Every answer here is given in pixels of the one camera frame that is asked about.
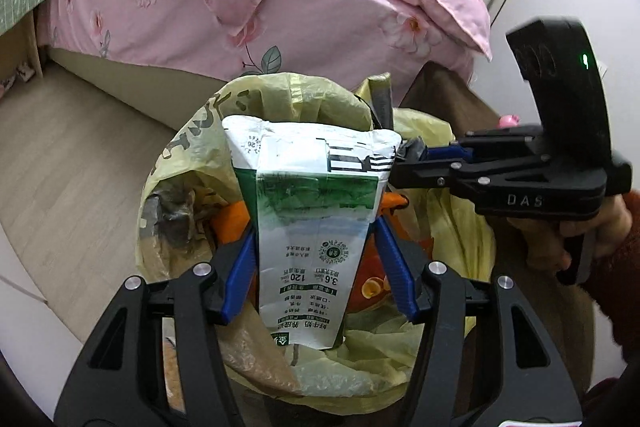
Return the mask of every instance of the trash bag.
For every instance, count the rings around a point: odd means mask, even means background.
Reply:
[[[167,144],[150,172],[138,217],[136,261],[148,281],[180,276],[211,251],[208,223],[221,208],[241,200],[221,120],[252,115],[271,122],[318,122],[358,131],[372,129],[370,83],[355,97],[320,77],[283,73],[246,76],[226,84]],[[403,139],[428,146],[453,140],[449,125],[413,110],[393,110]],[[396,211],[415,241],[433,238],[433,259],[463,277],[488,280],[494,266],[491,228],[473,205],[446,189],[402,191],[410,204]],[[474,324],[466,322],[466,331]],[[231,325],[218,327],[220,349],[232,380],[258,393],[324,412],[375,412],[401,399],[417,355],[422,325],[398,312],[391,296],[348,313],[344,342],[323,351],[276,347],[249,302]]]

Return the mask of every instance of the human hand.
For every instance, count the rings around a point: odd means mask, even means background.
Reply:
[[[596,229],[594,259],[611,255],[631,230],[632,217],[621,195],[605,198],[596,217],[589,221],[557,223],[536,219],[508,218],[524,236],[527,264],[530,268],[557,272],[571,266],[571,256],[564,250],[564,239]]]

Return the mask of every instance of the orange object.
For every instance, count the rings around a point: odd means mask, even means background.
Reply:
[[[378,214],[385,214],[388,217],[398,237],[411,240],[407,232],[402,228],[398,217],[392,214],[395,210],[406,208],[408,204],[409,200],[405,196],[398,193],[385,192],[380,201]],[[218,244],[223,245],[238,241],[242,237],[249,219],[249,212],[244,202],[236,202],[220,209],[210,221]],[[433,238],[424,239],[419,242],[419,245],[425,251],[425,255],[430,258],[433,251]],[[378,249],[373,236],[370,236],[365,243],[346,311],[356,312],[367,309],[385,298],[390,290]],[[255,306],[257,299],[257,277],[255,276],[247,297]]]

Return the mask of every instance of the bed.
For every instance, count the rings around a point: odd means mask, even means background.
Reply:
[[[53,60],[176,129],[249,74],[390,72],[398,104],[428,61],[468,79],[488,33],[481,0],[48,0],[38,17]]]

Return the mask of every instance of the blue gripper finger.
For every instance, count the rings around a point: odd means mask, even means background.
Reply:
[[[420,161],[425,160],[465,160],[471,162],[474,155],[469,148],[459,146],[458,144],[452,144],[450,146],[443,147],[426,147],[420,157]]]
[[[413,241],[399,239],[386,216],[376,219],[373,232],[396,306],[409,322],[423,322],[423,313],[431,310],[422,283],[422,272],[429,261],[424,250]]]
[[[256,237],[253,228],[245,230],[241,239],[221,245],[213,255],[212,266],[224,288],[220,316],[229,324],[242,310],[257,267]]]

